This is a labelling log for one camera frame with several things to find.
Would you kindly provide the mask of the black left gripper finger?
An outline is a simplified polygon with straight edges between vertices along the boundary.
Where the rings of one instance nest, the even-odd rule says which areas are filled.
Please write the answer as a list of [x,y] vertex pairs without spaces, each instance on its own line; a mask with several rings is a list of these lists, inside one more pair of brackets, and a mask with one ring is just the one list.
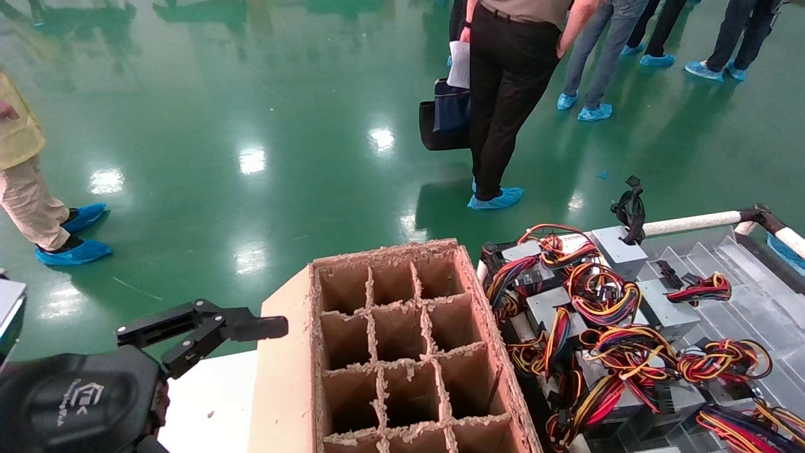
[[195,300],[119,327],[117,344],[142,350],[181,336],[182,341],[162,356],[167,376],[178,379],[224,342],[276,339],[288,333],[285,316],[254,316],[246,307],[221,308]]

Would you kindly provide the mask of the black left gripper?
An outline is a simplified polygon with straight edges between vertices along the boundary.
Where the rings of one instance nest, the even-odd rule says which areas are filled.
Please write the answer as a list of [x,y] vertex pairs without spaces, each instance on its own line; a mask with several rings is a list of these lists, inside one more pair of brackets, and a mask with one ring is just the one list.
[[2,370],[3,452],[169,453],[167,376],[132,346],[60,354]]

